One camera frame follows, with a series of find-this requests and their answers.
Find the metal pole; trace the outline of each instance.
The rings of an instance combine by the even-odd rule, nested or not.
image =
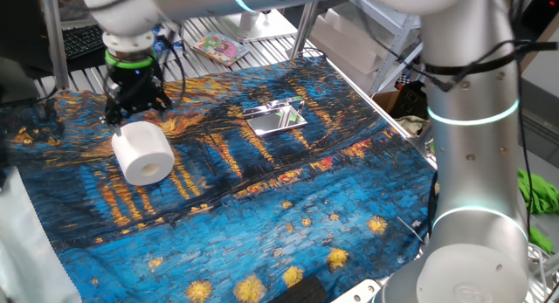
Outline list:
[[[393,52],[395,52],[396,54],[398,54],[398,55],[402,54],[402,50],[404,49],[405,41],[408,38],[408,35],[410,34],[411,28],[415,24],[416,20],[417,20],[417,17],[415,17],[415,16],[407,16],[406,19],[404,20],[402,30],[400,31],[400,33],[398,33],[394,37],[394,41],[392,42],[392,45],[390,46],[390,49]],[[381,68],[378,70],[378,73],[376,74],[376,78],[375,78],[375,81],[373,82],[373,86],[369,89],[369,97],[372,97],[375,93],[379,93],[379,88],[381,87],[381,84],[386,79],[386,76],[388,75],[392,66],[394,66],[394,63],[396,62],[396,60],[397,60],[397,57],[395,57],[394,55],[392,55],[390,53],[386,54],[386,59],[384,59],[384,62],[381,65]]]
[[[293,48],[288,52],[289,59],[297,58],[299,52],[301,52],[303,50],[303,47],[305,47],[305,42],[307,42],[308,35],[311,33],[311,24],[314,21],[317,7],[318,2],[305,4],[305,9],[303,9],[303,16],[300,18],[297,36],[295,37],[295,43],[293,44]]]
[[[46,31],[51,48],[52,72],[56,79],[56,87],[60,92],[68,91],[70,88],[70,77],[66,64],[66,52],[64,51],[64,39],[62,38],[62,24],[60,23],[59,1],[41,0],[45,14]]]

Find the yellow star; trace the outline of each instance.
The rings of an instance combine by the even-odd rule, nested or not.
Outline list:
[[[344,250],[331,248],[330,254],[326,256],[326,261],[330,270],[334,271],[337,268],[343,267],[343,265],[348,261],[348,253]]]
[[[283,274],[283,280],[286,281],[287,287],[295,286],[299,281],[303,280],[303,271],[295,266],[291,266]]]
[[[204,303],[210,297],[211,291],[213,288],[209,281],[194,281],[186,289],[186,297],[192,303]]]
[[[243,303],[258,303],[266,294],[262,281],[256,276],[251,276],[235,286],[235,297]]]
[[[369,231],[375,235],[383,235],[387,226],[386,220],[378,216],[373,216],[371,219],[367,220]]]

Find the white shelf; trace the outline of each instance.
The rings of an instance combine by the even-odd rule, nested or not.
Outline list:
[[[405,19],[408,17],[381,3],[367,0],[352,0],[352,3],[395,35],[400,34],[404,28]],[[420,28],[421,20],[419,16],[414,16],[414,18],[415,22],[411,28]]]

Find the green cloth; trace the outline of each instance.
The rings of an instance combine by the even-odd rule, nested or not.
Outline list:
[[[524,196],[526,207],[530,208],[530,213],[538,215],[542,213],[557,213],[559,211],[559,190],[550,183],[545,182],[541,176],[537,176],[534,173],[531,173],[531,176],[534,200],[530,205],[528,173],[518,169],[518,187]],[[553,251],[553,243],[533,226],[530,226],[530,242],[540,246],[547,253]]]
[[[547,254],[551,254],[553,251],[553,242],[549,241],[548,238],[533,226],[530,226],[530,242],[540,246]]]
[[[555,186],[545,182],[541,176],[532,173],[532,193],[534,195],[534,201],[531,206],[528,206],[530,200],[528,173],[522,169],[518,169],[518,187],[524,196],[526,207],[530,207],[530,213],[539,215],[542,213],[554,213],[559,211],[559,190],[557,190]]]

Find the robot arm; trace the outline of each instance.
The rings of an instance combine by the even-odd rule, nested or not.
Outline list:
[[[113,0],[85,0],[99,6]],[[95,11],[108,58],[150,55],[151,28],[315,0],[127,0]],[[427,71],[443,81],[513,38],[503,0],[378,0],[420,15]],[[526,210],[517,187],[518,71],[503,46],[450,92],[428,85],[440,184],[424,255],[396,272],[375,303],[520,303],[528,290]]]

